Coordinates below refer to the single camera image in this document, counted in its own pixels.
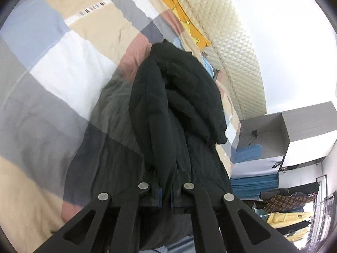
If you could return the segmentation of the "grey trouser leg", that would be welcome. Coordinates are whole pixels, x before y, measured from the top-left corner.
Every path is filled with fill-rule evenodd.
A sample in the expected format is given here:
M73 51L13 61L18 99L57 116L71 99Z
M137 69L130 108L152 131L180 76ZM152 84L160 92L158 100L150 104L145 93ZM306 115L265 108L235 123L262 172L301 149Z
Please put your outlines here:
M162 246L160 248L154 248L151 250L145 250L143 252L148 253L195 253L195 243L193 236L186 236L177 243Z

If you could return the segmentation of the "hanging plaid garment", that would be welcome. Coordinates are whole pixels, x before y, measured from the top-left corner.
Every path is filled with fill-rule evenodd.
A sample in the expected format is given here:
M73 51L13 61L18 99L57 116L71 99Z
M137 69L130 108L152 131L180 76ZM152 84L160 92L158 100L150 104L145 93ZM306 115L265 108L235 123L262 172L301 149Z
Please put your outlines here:
M286 213L303 209L307 203L311 203L316 199L315 195L302 195L302 196L273 196L263 208L267 213Z

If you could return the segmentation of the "yellow pillow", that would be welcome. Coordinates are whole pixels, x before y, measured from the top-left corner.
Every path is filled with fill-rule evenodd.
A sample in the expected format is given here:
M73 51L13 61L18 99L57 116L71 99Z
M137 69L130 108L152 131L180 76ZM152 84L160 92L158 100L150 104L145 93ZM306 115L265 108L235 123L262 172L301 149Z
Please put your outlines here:
M211 42L198 30L178 0L161 0L179 19L182 26L193 39L200 51L209 47Z

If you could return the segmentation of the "black puffer jacket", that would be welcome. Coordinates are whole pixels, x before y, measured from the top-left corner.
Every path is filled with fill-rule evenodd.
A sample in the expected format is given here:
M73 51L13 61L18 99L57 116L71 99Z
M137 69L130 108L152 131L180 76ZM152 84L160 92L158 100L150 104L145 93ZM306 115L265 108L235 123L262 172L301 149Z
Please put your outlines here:
M155 172L163 207L140 212L140 249L190 236L190 216L170 210L172 179L183 171L210 192L230 192L215 149L227 142L226 128L219 89L197 58L168 41L153 44L132 82L117 72L103 88L68 168L65 218L99 193L120 194Z

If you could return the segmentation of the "grey wardrobe cabinet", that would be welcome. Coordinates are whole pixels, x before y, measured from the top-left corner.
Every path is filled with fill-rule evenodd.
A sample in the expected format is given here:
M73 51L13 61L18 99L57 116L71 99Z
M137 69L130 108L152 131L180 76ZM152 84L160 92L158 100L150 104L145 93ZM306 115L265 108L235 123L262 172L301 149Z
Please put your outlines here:
M261 144L261 159L282 157L282 166L295 166L327 156L336 142L336 108L332 102L268 114L241 121L238 148Z

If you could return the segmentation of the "patchwork plaid bedspread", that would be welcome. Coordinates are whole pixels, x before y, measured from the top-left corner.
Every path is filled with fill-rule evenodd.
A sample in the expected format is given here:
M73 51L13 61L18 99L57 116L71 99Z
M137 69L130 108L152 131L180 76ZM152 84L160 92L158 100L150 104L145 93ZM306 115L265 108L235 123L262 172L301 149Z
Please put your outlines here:
M66 219L68 168L103 88L153 44L200 51L161 0L24 0L1 28L1 247L33 252Z

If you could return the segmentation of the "hanging yellow garment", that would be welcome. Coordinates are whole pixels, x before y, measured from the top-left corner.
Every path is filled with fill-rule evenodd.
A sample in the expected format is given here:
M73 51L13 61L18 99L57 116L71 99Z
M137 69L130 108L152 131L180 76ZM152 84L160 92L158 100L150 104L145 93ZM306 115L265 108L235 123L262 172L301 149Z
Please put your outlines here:
M270 213L267 223L274 229L280 229L313 217L312 212L302 213Z

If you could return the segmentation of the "hanging black garment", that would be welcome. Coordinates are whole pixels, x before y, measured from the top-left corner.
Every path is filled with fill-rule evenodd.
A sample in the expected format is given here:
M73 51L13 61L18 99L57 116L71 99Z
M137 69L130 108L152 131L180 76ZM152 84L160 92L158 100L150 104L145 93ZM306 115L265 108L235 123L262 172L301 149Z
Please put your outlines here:
M290 188L275 188L269 191L261 192L259 194L259 199L266 201L275 195L290 196L295 193L300 193L300 195L317 194L319 192L319 186L320 184L318 182L312 182Z

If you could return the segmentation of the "cream quilted headboard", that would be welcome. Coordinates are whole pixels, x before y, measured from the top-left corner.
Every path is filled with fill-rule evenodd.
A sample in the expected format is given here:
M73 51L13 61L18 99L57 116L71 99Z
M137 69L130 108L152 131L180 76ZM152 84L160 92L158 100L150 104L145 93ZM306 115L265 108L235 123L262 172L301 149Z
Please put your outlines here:
M265 90L250 37L239 21L231 0L178 0L191 21L211 42L204 54L219 70L219 81L229 96L239 119L265 115Z

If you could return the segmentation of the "pink pillow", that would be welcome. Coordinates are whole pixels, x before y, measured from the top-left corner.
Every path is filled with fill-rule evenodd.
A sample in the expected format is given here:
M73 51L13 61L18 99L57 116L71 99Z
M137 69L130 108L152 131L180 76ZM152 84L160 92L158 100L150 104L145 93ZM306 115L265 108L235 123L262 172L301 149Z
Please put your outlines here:
M227 96L227 87L225 83L225 76L222 70L217 70L217 69L215 70L214 81L219 89L221 100L223 100L224 97Z

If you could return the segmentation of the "blue towel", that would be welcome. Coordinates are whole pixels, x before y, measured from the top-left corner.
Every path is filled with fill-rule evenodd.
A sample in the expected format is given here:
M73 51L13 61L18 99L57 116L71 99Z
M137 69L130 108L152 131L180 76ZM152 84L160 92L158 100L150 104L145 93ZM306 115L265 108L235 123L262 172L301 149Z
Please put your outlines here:
M263 155L263 146L255 144L244 148L238 148L235 153L234 163L242 163L250 160L256 160Z

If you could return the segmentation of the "blue folded fabric stack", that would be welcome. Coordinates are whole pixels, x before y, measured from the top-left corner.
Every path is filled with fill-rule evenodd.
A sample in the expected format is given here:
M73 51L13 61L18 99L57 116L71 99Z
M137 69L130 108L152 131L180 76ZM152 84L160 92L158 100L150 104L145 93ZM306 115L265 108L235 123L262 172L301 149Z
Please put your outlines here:
M259 199L261 192L278 188L278 174L231 179L234 195L242 200Z

